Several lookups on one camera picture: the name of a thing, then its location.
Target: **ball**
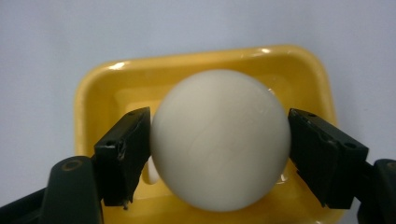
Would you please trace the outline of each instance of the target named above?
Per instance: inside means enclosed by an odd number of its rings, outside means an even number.
[[[290,153],[280,102],[258,80],[209,70],[178,83],[161,102],[150,150],[164,183],[192,206],[226,212],[257,202]]]

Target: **tray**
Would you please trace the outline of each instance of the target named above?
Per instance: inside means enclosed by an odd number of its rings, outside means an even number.
[[[126,112],[150,106],[180,80],[209,69],[232,69],[257,78],[284,107],[315,113],[335,125],[326,72],[319,60],[296,46],[231,49],[104,63],[85,76],[75,100],[76,153],[91,156],[93,145]],[[203,211],[182,202],[161,179],[146,181],[144,169],[129,210],[104,207],[105,223],[335,223],[342,210],[322,208],[288,165],[274,188],[253,205],[235,212]]]

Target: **bolt hole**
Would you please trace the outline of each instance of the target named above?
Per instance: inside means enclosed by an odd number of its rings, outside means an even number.
[[[388,168],[392,171],[396,171],[396,162],[388,162]]]
[[[82,161],[80,161],[80,160],[68,161],[64,165],[62,165],[62,170],[73,171],[73,170],[76,170],[81,165],[82,165]]]
[[[345,145],[346,145],[347,147],[352,147],[352,148],[355,148],[355,147],[356,147],[356,145],[355,145],[355,144],[352,144],[352,143],[345,143]]]

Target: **white background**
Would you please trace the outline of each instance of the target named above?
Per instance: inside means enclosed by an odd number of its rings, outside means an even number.
[[[300,45],[327,69],[341,129],[369,162],[396,159],[396,1],[96,2],[0,2],[0,205],[74,155],[76,87],[118,59]]]

